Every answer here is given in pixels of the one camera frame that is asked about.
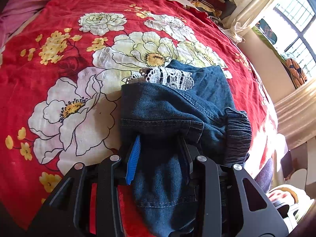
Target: curtain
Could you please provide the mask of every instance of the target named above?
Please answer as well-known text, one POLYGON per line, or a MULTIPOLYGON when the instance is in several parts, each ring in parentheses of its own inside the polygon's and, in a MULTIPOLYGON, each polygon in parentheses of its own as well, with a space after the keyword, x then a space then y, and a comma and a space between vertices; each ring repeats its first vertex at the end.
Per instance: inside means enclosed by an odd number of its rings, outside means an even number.
POLYGON ((224 27, 230 29, 235 39, 242 41, 245 35, 260 19, 260 13, 275 0, 230 0, 236 4, 233 13, 223 20, 224 27))
POLYGON ((316 78, 311 78, 275 105, 278 133, 289 149, 316 136, 316 78))

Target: dark blue denim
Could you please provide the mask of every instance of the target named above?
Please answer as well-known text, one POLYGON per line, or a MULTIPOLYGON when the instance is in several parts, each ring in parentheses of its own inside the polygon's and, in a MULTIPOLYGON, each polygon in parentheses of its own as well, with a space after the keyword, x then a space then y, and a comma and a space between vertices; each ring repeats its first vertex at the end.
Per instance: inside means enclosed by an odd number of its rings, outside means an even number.
POLYGON ((168 68, 191 72, 187 91, 154 83, 122 86, 121 139, 141 135, 133 194, 156 236, 188 229, 195 219, 197 189, 189 186, 186 159, 176 141, 182 135, 216 163, 243 164, 251 142, 246 112, 236 111, 219 66, 196 68, 172 60, 168 68))

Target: bed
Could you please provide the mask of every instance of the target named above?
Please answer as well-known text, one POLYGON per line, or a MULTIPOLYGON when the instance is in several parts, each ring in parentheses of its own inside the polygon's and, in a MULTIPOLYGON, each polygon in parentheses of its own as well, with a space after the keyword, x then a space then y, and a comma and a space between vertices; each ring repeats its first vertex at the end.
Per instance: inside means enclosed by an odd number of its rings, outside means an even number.
MULTIPOLYGON (((274 152, 277 118, 258 74, 187 0, 50 0, 1 52, 0 197, 23 229, 73 164, 118 151, 120 87, 142 67, 220 65, 251 122, 253 178, 274 152)), ((127 236, 151 236, 131 189, 119 196, 127 236)))

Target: floral pattern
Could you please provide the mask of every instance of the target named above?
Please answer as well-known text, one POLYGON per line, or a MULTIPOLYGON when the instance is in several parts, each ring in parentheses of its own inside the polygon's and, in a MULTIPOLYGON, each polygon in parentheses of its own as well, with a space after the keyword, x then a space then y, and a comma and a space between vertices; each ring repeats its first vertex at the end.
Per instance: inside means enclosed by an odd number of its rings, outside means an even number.
POLYGON ((166 14, 155 15, 146 13, 145 15, 154 18, 153 20, 146 20, 144 22, 147 27, 158 31, 164 31, 179 42, 183 42, 186 39, 191 42, 197 42, 192 28, 184 25, 181 19, 166 14))
POLYGON ((12 150, 13 140, 12 140, 12 137, 10 135, 8 135, 7 138, 5 138, 5 145, 9 150, 12 150))
POLYGON ((156 32, 132 32, 114 38, 114 45, 93 54, 93 64, 108 68, 105 64, 116 65, 117 69, 138 71, 139 68, 163 67, 179 56, 173 41, 161 38, 156 32))
POLYGON ((31 149, 30 149, 30 145, 26 142, 26 143, 22 143, 21 142, 21 149, 20 149, 20 153, 22 156, 24 156, 25 160, 32 160, 32 154, 31 154, 31 149))
MULTIPOLYGON (((36 50, 42 50, 41 52, 39 52, 39 56, 41 56, 41 59, 42 59, 40 63, 44 65, 47 65, 49 62, 56 64, 64 56, 64 55, 61 55, 61 53, 64 53, 64 50, 67 48, 68 45, 75 47, 75 45, 71 44, 68 39, 72 39, 74 42, 76 42, 82 38, 82 36, 80 35, 74 35, 73 37, 71 37, 69 34, 71 29, 72 28, 65 28, 64 29, 65 34, 56 30, 55 32, 51 34, 50 37, 46 39, 46 42, 42 47, 37 48, 37 49, 30 48, 28 50, 27 60, 28 61, 32 60, 34 56, 34 52, 36 50)), ((43 37, 43 34, 38 35, 35 41, 39 43, 42 40, 42 37, 43 37)), ((23 49, 20 52, 20 56, 24 57, 26 55, 26 51, 27 49, 23 49)))
POLYGON ((211 47, 205 46, 199 41, 180 42, 178 43, 178 51, 180 54, 179 59, 183 61, 184 64, 190 64, 199 68, 216 65, 220 65, 222 69, 228 68, 226 63, 212 50, 211 47))
POLYGON ((238 59, 235 59, 235 61, 241 62, 248 69, 248 71, 251 73, 252 69, 248 63, 246 56, 243 53, 235 53, 235 55, 238 57, 238 59))
POLYGON ((106 37, 94 39, 94 41, 92 42, 93 45, 87 48, 87 52, 101 50, 102 48, 105 47, 105 45, 103 45, 103 44, 106 41, 108 41, 108 39, 106 37))
MULTIPOLYGON (((107 37, 95 38, 87 48, 88 52, 94 52, 94 67, 79 72, 77 82, 67 77, 59 78, 48 90, 47 99, 35 106, 28 120, 31 132, 38 135, 33 144, 33 153, 40 164, 46 164, 58 156, 57 167, 65 174, 77 162, 86 165, 99 163, 113 154, 113 149, 118 150, 120 140, 115 119, 118 119, 116 101, 120 94, 117 91, 125 79, 140 68, 164 67, 172 59, 196 67, 220 65, 223 69, 227 68, 210 47, 197 41, 192 29, 186 27, 181 19, 154 15, 149 11, 137 13, 153 17, 152 28, 158 30, 155 21, 160 22, 159 30, 181 41, 175 45, 172 39, 161 38, 153 31, 118 35, 111 47, 105 43, 107 37)), ((81 17, 80 30, 98 35, 110 30, 122 30, 122 25, 126 23, 123 17, 114 13, 89 13, 81 17)), ((65 39, 70 39, 70 31, 71 28, 65 28, 65 34, 55 31, 47 38, 39 53, 44 56, 44 64, 48 60, 56 63, 61 59, 63 55, 58 53, 66 49, 65 39)), ((78 41, 81 38, 74 35, 71 39, 78 41)), ((224 74, 231 78, 228 70, 224 74)), ((23 129, 20 131, 20 138, 25 137, 23 129)), ((21 143, 21 154, 25 159, 32 159, 28 143, 21 143)))
POLYGON ((18 131, 18 140, 23 140, 25 137, 26 137, 26 129, 25 129, 25 127, 22 127, 18 131))
POLYGON ((119 148, 112 115, 117 105, 101 92, 103 83, 96 78, 101 71, 88 67, 77 83, 58 79, 47 100, 35 106, 28 125, 39 136, 33 152, 40 164, 59 154, 57 167, 65 174, 76 162, 99 163, 119 148))
POLYGON ((96 36, 103 36, 109 31, 124 30, 124 24, 127 22, 125 16, 119 13, 86 13, 80 17, 80 31, 91 32, 96 36))
POLYGON ((46 172, 42 172, 42 176, 40 176, 39 179, 41 184, 44 186, 45 191, 49 193, 51 193, 56 185, 61 181, 61 177, 59 175, 48 174, 46 172))

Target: window frame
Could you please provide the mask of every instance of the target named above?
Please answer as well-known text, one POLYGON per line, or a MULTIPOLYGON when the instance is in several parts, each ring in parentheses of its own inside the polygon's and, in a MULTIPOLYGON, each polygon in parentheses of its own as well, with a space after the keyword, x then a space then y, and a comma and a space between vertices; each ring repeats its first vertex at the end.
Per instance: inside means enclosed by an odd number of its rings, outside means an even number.
POLYGON ((307 42, 307 40, 304 38, 304 34, 306 33, 306 31, 309 29, 309 27, 313 24, 313 22, 316 19, 316 12, 314 11, 315 15, 311 18, 311 20, 309 21, 309 23, 306 25, 306 27, 300 31, 295 25, 294 23, 283 13, 281 12, 276 6, 273 8, 273 10, 279 14, 289 25, 290 27, 297 33, 297 37, 296 39, 284 50, 284 52, 287 52, 292 45, 295 44, 295 42, 298 39, 301 39, 303 44, 306 46, 307 50, 309 51, 309 53, 312 55, 312 58, 314 59, 314 61, 316 62, 316 54, 313 51, 312 47, 309 45, 309 43, 307 42))

